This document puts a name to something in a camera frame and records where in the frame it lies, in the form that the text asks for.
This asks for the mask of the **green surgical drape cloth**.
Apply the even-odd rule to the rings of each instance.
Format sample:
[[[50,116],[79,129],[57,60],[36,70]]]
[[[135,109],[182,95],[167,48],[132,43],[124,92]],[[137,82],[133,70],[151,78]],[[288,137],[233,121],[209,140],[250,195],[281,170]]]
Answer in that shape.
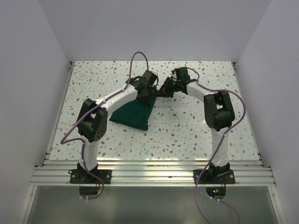
[[[148,119],[153,110],[157,95],[149,96],[149,101],[138,98],[135,88],[121,89],[106,97],[110,121],[132,128],[147,131]]]

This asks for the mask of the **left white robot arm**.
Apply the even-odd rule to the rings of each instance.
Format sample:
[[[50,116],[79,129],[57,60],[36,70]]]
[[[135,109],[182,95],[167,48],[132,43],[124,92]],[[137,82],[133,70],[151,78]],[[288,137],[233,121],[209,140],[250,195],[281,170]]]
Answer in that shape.
[[[158,76],[146,70],[142,76],[129,79],[120,89],[95,101],[83,102],[78,116],[78,133],[84,137],[80,177],[86,183],[97,178],[99,140],[111,120],[139,130],[148,130],[148,119],[155,103]]]

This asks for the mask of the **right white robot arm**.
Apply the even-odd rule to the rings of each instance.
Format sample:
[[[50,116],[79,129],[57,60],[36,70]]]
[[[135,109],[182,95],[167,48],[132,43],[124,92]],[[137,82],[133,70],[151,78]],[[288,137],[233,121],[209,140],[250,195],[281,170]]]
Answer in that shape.
[[[190,78],[189,69],[174,69],[173,75],[166,78],[157,96],[171,98],[174,93],[182,92],[203,102],[205,122],[212,134],[212,157],[208,165],[208,178],[213,183],[219,183],[230,171],[226,131],[232,126],[235,112],[228,92],[209,90],[199,83],[199,79]]]

